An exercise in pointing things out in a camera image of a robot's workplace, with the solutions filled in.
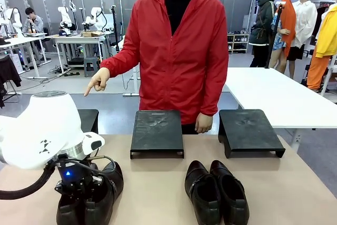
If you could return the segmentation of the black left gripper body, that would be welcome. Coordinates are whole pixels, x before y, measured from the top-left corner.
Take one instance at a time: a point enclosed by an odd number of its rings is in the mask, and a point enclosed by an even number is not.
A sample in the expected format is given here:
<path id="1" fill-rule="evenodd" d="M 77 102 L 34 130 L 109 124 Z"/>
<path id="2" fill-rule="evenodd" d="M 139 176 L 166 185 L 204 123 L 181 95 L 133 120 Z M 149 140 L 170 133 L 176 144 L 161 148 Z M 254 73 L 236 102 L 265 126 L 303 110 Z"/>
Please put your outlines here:
<path id="1" fill-rule="evenodd" d="M 91 197 L 94 191 L 90 190 L 90 183 L 93 175 L 99 175 L 98 166 L 93 163 L 96 156 L 87 156 L 84 160 L 65 159 L 57 165 L 61 176 L 59 181 L 69 184 L 69 197 Z"/>

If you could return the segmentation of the person's right hand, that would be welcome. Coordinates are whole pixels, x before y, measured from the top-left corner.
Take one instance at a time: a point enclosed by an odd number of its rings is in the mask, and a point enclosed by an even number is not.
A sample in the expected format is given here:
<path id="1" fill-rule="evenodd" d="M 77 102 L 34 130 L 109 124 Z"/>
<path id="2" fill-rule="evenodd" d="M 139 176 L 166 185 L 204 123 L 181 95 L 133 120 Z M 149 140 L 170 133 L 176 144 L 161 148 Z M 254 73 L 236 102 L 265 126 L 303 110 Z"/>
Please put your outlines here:
<path id="1" fill-rule="evenodd" d="M 100 68 L 96 74 L 93 75 L 90 82 L 88 83 L 87 89 L 84 93 L 84 96 L 88 96 L 91 89 L 95 91 L 104 91 L 106 88 L 106 82 L 110 78 L 110 71 L 109 69 L 102 67 Z"/>

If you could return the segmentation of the person's left hand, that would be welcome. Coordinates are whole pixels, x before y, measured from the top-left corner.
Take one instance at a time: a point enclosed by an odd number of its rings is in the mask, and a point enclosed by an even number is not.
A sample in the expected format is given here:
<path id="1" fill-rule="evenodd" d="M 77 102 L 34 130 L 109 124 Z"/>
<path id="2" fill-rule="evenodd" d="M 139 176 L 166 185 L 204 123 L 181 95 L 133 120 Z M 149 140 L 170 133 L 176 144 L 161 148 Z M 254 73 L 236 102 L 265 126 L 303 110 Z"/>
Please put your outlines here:
<path id="1" fill-rule="evenodd" d="M 206 133 L 212 128 L 213 117 L 200 113 L 195 122 L 195 131 L 197 133 Z"/>

